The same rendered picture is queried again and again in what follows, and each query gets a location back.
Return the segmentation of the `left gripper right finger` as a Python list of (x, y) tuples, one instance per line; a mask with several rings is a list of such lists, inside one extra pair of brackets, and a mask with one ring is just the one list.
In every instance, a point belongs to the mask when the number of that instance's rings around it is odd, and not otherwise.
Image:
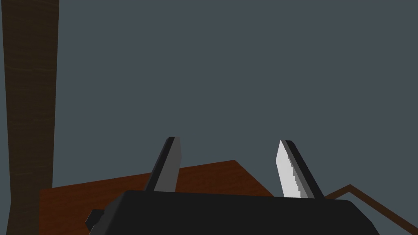
[(276, 167), (284, 197), (325, 198), (293, 141), (280, 140)]

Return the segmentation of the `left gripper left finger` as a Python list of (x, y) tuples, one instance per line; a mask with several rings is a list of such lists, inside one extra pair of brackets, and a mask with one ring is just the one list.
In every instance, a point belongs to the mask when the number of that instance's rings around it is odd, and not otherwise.
[(144, 188), (145, 191), (174, 192), (182, 159), (179, 137), (168, 137)]

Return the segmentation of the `reddish-brown wooden table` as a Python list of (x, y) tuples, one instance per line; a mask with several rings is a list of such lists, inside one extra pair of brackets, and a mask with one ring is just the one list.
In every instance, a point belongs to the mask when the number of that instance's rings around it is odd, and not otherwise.
[[(88, 235), (85, 220), (126, 190), (142, 190), (150, 174), (132, 175), (40, 191), (39, 235)], [(177, 192), (271, 196), (234, 160), (184, 167)]]

